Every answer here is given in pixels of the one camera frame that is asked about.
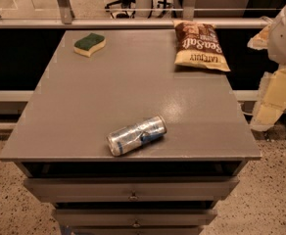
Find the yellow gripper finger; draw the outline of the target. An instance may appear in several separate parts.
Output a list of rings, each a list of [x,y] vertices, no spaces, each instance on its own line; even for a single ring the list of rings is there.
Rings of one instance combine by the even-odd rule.
[[[252,37],[247,46],[255,50],[263,50],[267,48],[268,35],[270,30],[270,24],[264,27],[259,33]]]
[[[286,66],[274,73],[265,72],[260,82],[257,102],[252,112],[250,127],[268,131],[286,110]]]

